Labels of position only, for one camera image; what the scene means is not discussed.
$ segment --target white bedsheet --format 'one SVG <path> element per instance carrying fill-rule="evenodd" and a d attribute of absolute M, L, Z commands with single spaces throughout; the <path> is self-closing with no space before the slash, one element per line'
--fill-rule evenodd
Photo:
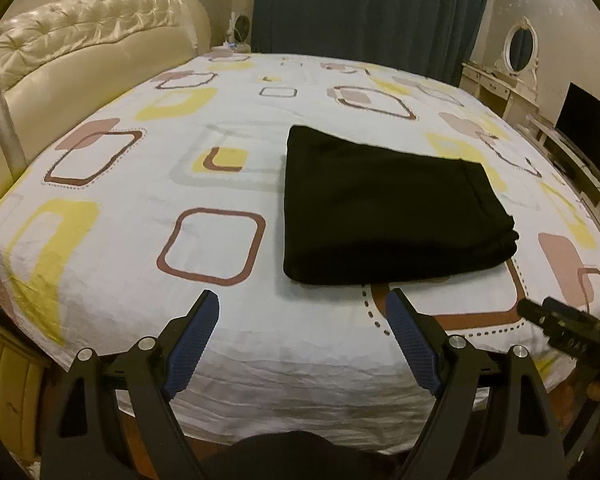
<path fill-rule="evenodd" d="M 220 319 L 172 402 L 186 433 L 411 446 L 433 398 L 382 315 L 389 284 L 304 286 L 282 272 L 292 124 L 483 163 L 520 234 L 512 260 L 390 286 L 480 348 L 527 346 L 549 388 L 570 373 L 514 306 L 553 296 L 600 317 L 600 234 L 575 193 L 464 91 L 333 59 L 199 57 L 85 120 L 0 201 L 0 302 L 67 368 L 84 346 L 106 354 L 157 335 L 209 288 Z"/>

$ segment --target bed frame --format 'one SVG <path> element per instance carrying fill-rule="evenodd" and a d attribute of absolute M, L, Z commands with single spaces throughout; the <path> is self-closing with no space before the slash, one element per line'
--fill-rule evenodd
<path fill-rule="evenodd" d="M 199 0 L 62 0 L 0 22 L 0 199 L 52 142 L 141 82 L 207 53 L 210 37 Z M 0 327 L 0 438 L 25 462 L 36 457 L 50 366 Z"/>
<path fill-rule="evenodd" d="M 62 0 L 0 22 L 0 198 L 48 145 L 210 38 L 199 0 Z"/>

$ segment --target tufted leather headboard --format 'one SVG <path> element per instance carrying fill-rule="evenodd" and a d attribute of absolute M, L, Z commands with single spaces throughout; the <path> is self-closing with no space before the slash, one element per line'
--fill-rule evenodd
<path fill-rule="evenodd" d="M 208 52 L 210 37 L 199 0 L 62 0 L 0 22 L 0 146 L 12 176 L 120 94 Z"/>

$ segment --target metal screw head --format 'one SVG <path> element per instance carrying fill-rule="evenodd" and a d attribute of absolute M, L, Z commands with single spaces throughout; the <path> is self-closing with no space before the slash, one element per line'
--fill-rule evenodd
<path fill-rule="evenodd" d="M 523 347 L 522 345 L 515 345 L 513 347 L 513 353 L 515 355 L 517 355 L 520 358 L 526 357 L 529 355 L 529 350 L 527 350 L 525 347 Z"/>
<path fill-rule="evenodd" d="M 155 339 L 153 337 L 143 337 L 138 342 L 138 348 L 141 350 L 151 350 L 155 346 Z"/>
<path fill-rule="evenodd" d="M 449 344 L 453 348 L 464 348 L 466 346 L 466 340 L 461 335 L 453 335 L 449 338 Z"/>
<path fill-rule="evenodd" d="M 89 359 L 91 359 L 92 355 L 93 351 L 91 350 L 91 348 L 83 348 L 78 352 L 78 359 L 80 361 L 88 361 Z"/>

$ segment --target tv stand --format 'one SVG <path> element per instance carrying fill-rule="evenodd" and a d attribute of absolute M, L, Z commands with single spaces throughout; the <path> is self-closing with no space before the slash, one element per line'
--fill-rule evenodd
<path fill-rule="evenodd" d="M 528 132 L 521 131 L 521 133 L 547 160 L 551 161 L 554 157 L 558 158 L 560 163 L 567 164 L 573 170 L 574 178 L 567 174 L 563 174 L 563 176 L 566 177 L 567 183 L 579 195 L 600 231 L 600 180 L 593 174 L 589 164 L 570 148 L 559 132 L 542 124 L 531 115 L 526 118 L 530 123 L 530 128 Z"/>

